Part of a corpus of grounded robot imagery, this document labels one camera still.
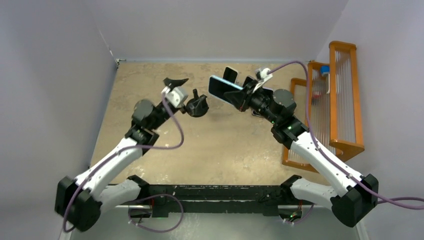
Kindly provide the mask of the white case phone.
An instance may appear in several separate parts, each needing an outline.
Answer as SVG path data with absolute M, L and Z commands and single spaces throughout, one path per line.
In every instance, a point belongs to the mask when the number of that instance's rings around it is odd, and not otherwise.
M 235 84 L 237 81 L 238 75 L 239 75 L 239 72 L 236 69 L 230 66 L 226 66 L 224 69 L 222 78 L 224 80 L 227 80 Z

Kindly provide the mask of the blue case phone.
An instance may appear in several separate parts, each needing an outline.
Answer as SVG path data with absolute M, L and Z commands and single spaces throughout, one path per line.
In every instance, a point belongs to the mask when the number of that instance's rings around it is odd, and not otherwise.
M 225 80 L 221 77 L 218 77 L 216 75 L 211 75 L 209 77 L 208 82 L 208 93 L 215 98 L 231 104 L 228 99 L 224 96 L 224 93 L 226 92 L 233 92 L 233 91 L 241 91 L 243 88 L 234 82 Z

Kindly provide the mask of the black round base phone stand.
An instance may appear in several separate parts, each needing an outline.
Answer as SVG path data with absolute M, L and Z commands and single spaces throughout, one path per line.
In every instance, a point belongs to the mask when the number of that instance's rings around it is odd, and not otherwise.
M 203 117 L 209 110 L 207 96 L 205 94 L 199 95 L 196 88 L 193 89 L 192 93 L 193 98 L 187 102 L 185 111 L 193 118 Z

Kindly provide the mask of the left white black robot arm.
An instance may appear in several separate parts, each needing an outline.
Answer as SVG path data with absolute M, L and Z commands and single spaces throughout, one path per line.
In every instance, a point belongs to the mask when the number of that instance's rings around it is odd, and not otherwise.
M 109 184 L 149 150 L 174 150 L 183 145 L 184 131 L 175 114 L 186 110 L 188 93 L 183 86 L 187 81 L 186 78 L 165 78 L 160 103 L 139 100 L 134 106 L 128 131 L 105 157 L 76 177 L 65 176 L 59 181 L 54 209 L 63 218 L 63 233 L 75 229 L 85 232 L 102 213 L 125 202 L 142 205 L 148 201 L 148 189 L 136 180 L 126 179 L 115 186 Z M 160 136 L 156 130 L 167 120 L 174 122 L 180 140 L 175 145 L 157 145 Z

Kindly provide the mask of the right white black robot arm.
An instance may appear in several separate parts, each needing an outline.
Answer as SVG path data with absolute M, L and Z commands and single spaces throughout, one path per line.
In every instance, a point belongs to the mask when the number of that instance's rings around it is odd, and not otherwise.
M 295 176 L 280 191 L 284 202 L 305 200 L 325 207 L 351 228 L 377 206 L 377 197 L 370 191 L 378 191 L 378 180 L 372 174 L 363 175 L 352 169 L 312 136 L 312 130 L 294 115 L 297 104 L 290 91 L 256 89 L 256 80 L 243 86 L 227 80 L 222 84 L 226 102 L 240 112 L 252 109 L 272 123 L 275 140 L 307 160 L 330 184 L 316 184 Z

